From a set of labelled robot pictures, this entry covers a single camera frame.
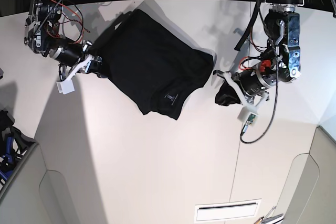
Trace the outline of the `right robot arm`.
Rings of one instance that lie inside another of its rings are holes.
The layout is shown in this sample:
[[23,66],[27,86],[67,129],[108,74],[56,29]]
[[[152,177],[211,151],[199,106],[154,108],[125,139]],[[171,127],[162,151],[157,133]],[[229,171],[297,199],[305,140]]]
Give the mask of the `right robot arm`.
[[[31,0],[25,21],[24,44],[33,53],[57,61],[61,81],[64,81],[70,73],[94,73],[97,77],[104,78],[101,58],[89,55],[92,43],[83,38],[87,32],[83,14],[79,8],[71,9],[66,6],[66,1]],[[77,39],[70,39],[60,33],[62,17],[67,22],[79,24]]]

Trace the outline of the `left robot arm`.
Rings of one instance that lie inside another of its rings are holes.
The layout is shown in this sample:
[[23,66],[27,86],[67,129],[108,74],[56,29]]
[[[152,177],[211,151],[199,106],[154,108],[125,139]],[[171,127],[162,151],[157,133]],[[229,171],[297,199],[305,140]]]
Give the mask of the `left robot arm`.
[[262,96],[270,88],[290,83],[300,77],[300,15],[296,6],[305,0],[257,0],[250,22],[237,43],[239,51],[246,40],[252,40],[253,27],[259,17],[267,36],[267,45],[259,56],[246,57],[239,64],[240,72],[231,78],[238,89],[224,81],[215,97],[215,103],[222,106],[253,104],[256,96]]

